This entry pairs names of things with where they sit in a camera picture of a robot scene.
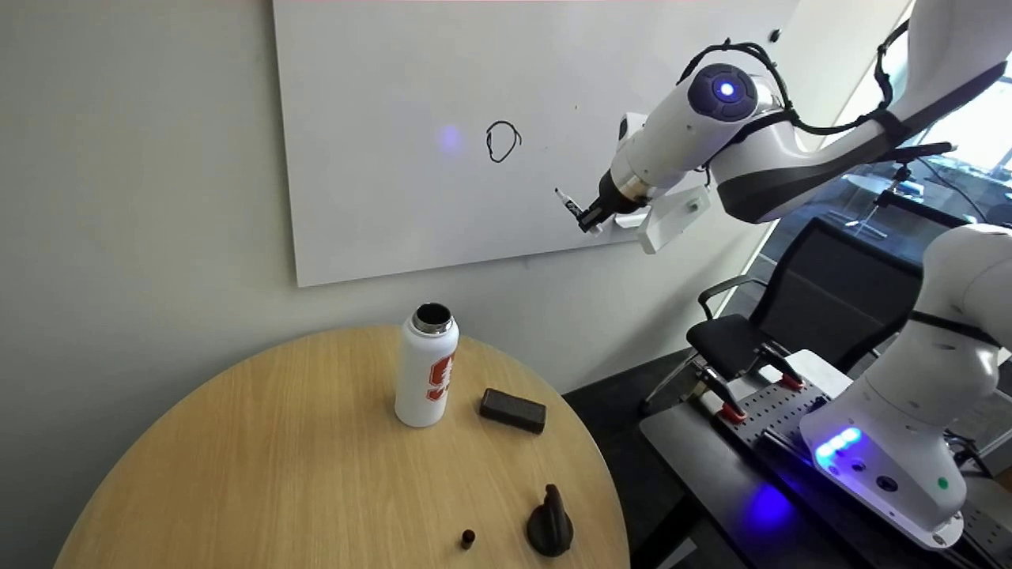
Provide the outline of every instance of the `wooden tabletop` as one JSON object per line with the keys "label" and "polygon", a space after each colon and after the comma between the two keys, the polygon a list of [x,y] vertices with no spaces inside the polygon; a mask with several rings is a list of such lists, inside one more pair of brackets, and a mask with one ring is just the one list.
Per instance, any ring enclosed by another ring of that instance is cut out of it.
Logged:
{"label": "wooden tabletop", "polygon": [[[60,569],[630,564],[609,472],[569,404],[522,363],[460,342],[447,418],[392,413],[399,328],[267,346],[175,404],[115,465]],[[483,387],[548,404],[540,435],[476,418]],[[543,560],[525,518],[555,484],[573,550]]]}

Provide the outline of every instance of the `white bottle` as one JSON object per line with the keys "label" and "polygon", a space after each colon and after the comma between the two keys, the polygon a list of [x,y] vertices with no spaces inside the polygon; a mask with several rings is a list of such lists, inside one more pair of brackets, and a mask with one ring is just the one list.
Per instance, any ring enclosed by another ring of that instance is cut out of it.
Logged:
{"label": "white bottle", "polygon": [[407,427],[431,427],[447,413],[457,325],[441,303],[420,303],[406,321],[394,413]]}

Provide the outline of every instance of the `cable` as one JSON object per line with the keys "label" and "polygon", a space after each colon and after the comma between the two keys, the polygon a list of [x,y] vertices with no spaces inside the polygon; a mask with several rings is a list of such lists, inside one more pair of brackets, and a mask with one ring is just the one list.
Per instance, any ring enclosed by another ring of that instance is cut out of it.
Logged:
{"label": "cable", "polygon": [[942,178],[927,157],[917,157],[934,178],[938,178],[954,196],[962,196],[973,210],[977,217],[982,220],[982,207],[964,192],[958,189],[947,178]]}

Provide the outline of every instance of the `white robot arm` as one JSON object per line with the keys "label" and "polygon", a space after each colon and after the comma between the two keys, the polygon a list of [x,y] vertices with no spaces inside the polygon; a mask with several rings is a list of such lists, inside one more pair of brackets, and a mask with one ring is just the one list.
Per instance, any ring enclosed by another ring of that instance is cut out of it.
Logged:
{"label": "white robot arm", "polygon": [[887,350],[799,419],[816,466],[927,550],[962,538],[964,476],[944,427],[995,387],[1012,346],[1012,231],[964,225],[928,243],[923,288]]}
{"label": "white robot arm", "polygon": [[[762,46],[709,46],[641,129],[619,132],[598,202],[575,207],[575,220],[591,231],[636,210],[691,166],[710,174],[727,216],[776,217],[816,184],[892,157],[994,84],[1012,49],[1010,23],[1012,0],[917,0],[907,87],[892,100],[878,71],[883,105],[844,125],[802,122]],[[837,140],[802,147],[797,132]],[[998,346],[1012,343],[1010,291],[1012,231],[947,231],[927,252],[917,309],[895,343],[842,397],[799,419],[816,466],[928,550],[953,546],[964,526],[968,488],[942,434],[995,387]]]}
{"label": "white robot arm", "polygon": [[[691,166],[715,178],[727,216],[771,217],[822,181],[887,157],[994,84],[1012,49],[1004,23],[1012,0],[917,0],[909,23],[878,46],[907,32],[907,87],[892,100],[887,76],[878,76],[883,105],[844,125],[802,122],[760,43],[715,43],[682,68],[641,129],[619,129],[598,199],[575,220],[591,231],[616,210],[636,210]],[[837,140],[802,147],[797,132]]]}

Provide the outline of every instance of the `whiteboard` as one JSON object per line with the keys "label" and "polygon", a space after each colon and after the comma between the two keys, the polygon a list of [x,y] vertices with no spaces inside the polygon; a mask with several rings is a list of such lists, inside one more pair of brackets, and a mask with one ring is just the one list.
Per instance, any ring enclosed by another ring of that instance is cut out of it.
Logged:
{"label": "whiteboard", "polygon": [[276,0],[296,283],[623,241],[550,189],[591,202],[625,110],[792,2]]}

